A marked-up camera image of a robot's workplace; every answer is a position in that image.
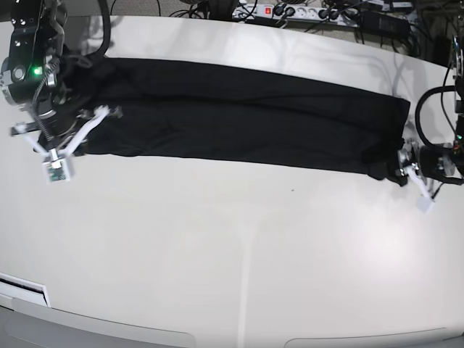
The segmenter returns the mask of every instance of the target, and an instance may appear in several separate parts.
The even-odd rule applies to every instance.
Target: white tabletop
[[[323,80],[401,96],[411,101],[411,115],[445,73],[287,30],[114,20],[110,57]],[[11,30],[0,24],[0,57],[8,55]],[[446,103],[454,117],[452,96]],[[71,183],[47,186],[39,156],[7,135],[27,115],[3,98],[0,109],[0,272],[46,285],[54,308],[187,332],[198,347],[214,348],[464,331],[461,188],[444,187],[433,214],[423,215],[416,187],[365,175],[114,156],[78,158]],[[434,141],[452,138],[438,97],[423,118]]]

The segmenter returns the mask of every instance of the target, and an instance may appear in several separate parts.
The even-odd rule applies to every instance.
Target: power adapter
[[[411,27],[407,20],[386,16],[372,11],[361,12],[360,29],[369,34],[407,40]]]

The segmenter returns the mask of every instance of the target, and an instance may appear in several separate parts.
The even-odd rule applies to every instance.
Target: black cloth
[[[332,83],[220,65],[105,59],[86,105],[121,106],[89,154],[267,163],[394,176],[410,103]]]

